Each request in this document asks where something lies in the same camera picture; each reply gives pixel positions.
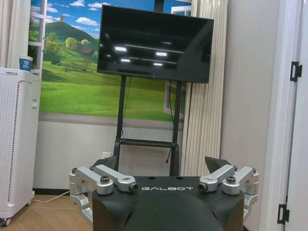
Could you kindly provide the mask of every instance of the wall mural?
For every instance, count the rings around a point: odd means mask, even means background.
[[[105,4],[153,11],[154,0],[97,1],[48,1],[41,112],[117,117],[120,77],[96,72],[101,7]],[[31,11],[36,7],[39,10],[40,0],[32,0],[31,5]],[[189,3],[165,0],[164,12],[183,5]],[[30,41],[37,40],[38,30],[39,21],[32,17]],[[164,112],[165,87],[164,80],[132,77],[125,117],[171,121],[170,114]],[[171,93],[174,107],[175,89]]]

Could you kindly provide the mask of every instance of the television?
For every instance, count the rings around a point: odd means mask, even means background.
[[[104,5],[97,71],[208,83],[213,19]]]

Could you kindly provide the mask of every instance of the silver metal linkage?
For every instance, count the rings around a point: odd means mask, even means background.
[[[123,175],[105,165],[97,165],[93,171],[99,175],[108,176],[120,191],[135,192],[138,190],[138,184],[132,176]]]
[[[200,177],[198,189],[203,193],[216,191],[218,185],[231,175],[234,175],[234,167],[225,165],[208,176]]]
[[[71,200],[78,206],[81,216],[93,224],[93,213],[89,199],[83,194],[88,193],[89,198],[96,190],[97,194],[108,195],[113,192],[114,184],[123,192],[135,192],[138,184],[132,176],[125,176],[104,165],[96,167],[74,168],[69,174]]]
[[[258,201],[259,173],[255,169],[253,169],[253,172],[252,178],[241,187],[241,191],[245,194],[244,221],[249,216],[252,205]]]
[[[240,193],[241,185],[252,178],[254,170],[251,167],[243,167],[234,176],[229,176],[222,181],[222,191],[228,195]]]

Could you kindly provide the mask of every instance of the caster wheel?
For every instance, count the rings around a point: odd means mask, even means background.
[[[10,218],[2,218],[0,219],[0,225],[2,227],[6,227],[11,223],[11,219]]]

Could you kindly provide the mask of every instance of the sky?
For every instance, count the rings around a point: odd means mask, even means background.
[[[31,11],[40,12],[41,0],[31,0]],[[140,10],[154,10],[154,0],[48,0],[47,23],[60,20],[83,30],[94,38],[99,37],[102,5],[121,6]],[[164,12],[169,13],[171,6],[189,5],[178,0],[165,0]]]

